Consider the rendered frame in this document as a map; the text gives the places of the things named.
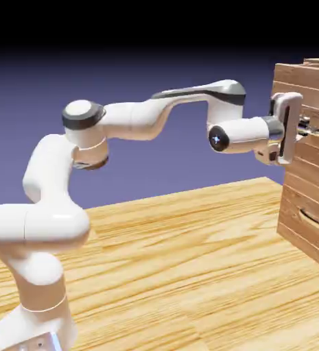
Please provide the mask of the wood drawer front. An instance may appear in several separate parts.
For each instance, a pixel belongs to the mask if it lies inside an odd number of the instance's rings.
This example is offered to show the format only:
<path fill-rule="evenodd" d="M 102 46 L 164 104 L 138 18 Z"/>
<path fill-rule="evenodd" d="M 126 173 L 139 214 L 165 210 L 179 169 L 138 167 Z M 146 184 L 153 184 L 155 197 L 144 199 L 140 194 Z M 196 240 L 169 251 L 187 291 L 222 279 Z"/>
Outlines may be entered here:
<path fill-rule="evenodd" d="M 296 91 L 303 95 L 300 116 L 319 128 L 319 59 L 302 64 L 276 64 L 272 91 Z M 319 134 L 309 134 L 296 144 L 294 161 L 286 167 L 285 186 L 319 202 Z"/>
<path fill-rule="evenodd" d="M 299 216 L 301 208 L 319 219 L 319 202 L 317 200 L 289 186 L 284 186 L 277 231 L 319 264 L 319 229 L 301 220 Z"/>

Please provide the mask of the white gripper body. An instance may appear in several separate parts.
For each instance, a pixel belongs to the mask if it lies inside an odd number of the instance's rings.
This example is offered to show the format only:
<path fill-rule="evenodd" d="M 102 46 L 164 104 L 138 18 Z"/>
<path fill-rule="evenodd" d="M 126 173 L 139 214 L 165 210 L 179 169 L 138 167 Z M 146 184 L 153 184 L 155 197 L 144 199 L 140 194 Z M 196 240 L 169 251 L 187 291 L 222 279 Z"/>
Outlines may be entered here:
<path fill-rule="evenodd" d="M 292 162 L 297 142 L 303 96 L 300 93 L 275 93 L 270 104 L 270 162 Z"/>

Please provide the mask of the light wood cabinet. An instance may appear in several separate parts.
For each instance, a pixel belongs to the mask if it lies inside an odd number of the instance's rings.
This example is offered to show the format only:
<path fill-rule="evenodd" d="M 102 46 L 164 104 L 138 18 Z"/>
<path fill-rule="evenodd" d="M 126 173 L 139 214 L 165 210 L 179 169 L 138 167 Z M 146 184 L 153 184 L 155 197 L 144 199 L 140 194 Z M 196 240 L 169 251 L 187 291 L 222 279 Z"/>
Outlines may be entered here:
<path fill-rule="evenodd" d="M 300 140 L 285 168 L 277 232 L 319 264 L 319 58 L 276 64 L 272 91 L 303 95 Z"/>

